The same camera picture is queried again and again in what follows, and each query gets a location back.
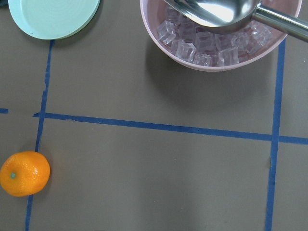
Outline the metal scoop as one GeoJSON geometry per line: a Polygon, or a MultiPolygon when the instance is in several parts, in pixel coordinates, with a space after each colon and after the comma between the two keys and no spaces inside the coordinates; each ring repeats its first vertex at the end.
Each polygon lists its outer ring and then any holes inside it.
{"type": "Polygon", "coordinates": [[[260,0],[167,0],[166,3],[214,33],[235,32],[255,20],[308,41],[306,21],[267,7],[260,0]]]}

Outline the pink bowl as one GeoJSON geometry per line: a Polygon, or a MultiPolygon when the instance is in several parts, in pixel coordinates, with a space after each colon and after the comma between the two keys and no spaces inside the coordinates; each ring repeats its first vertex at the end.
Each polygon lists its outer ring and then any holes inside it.
{"type": "Polygon", "coordinates": [[[287,36],[257,21],[226,35],[211,33],[163,0],[142,0],[140,9],[158,48],[194,70],[217,72],[245,66],[271,52],[287,36]]]}

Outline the mint green plate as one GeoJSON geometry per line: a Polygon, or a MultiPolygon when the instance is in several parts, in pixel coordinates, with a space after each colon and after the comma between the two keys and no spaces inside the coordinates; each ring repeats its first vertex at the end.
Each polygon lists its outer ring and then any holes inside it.
{"type": "Polygon", "coordinates": [[[96,14],[99,0],[10,0],[11,16],[26,34],[64,39],[82,30],[96,14]]]}

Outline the clear ice cubes pile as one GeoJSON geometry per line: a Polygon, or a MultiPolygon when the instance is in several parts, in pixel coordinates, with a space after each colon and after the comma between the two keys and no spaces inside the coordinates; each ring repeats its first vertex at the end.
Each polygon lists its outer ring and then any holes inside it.
{"type": "Polygon", "coordinates": [[[177,58],[200,66],[242,63],[260,51],[272,38],[272,29],[252,21],[231,34],[215,34],[167,5],[165,20],[157,27],[158,40],[177,58]]]}

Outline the orange fruit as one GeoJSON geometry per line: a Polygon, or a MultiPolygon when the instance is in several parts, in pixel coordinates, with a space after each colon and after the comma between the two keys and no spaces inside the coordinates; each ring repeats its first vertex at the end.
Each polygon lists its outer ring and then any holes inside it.
{"type": "Polygon", "coordinates": [[[47,184],[51,167],[47,158],[34,151],[11,155],[0,169],[0,185],[11,196],[40,192],[47,184]]]}

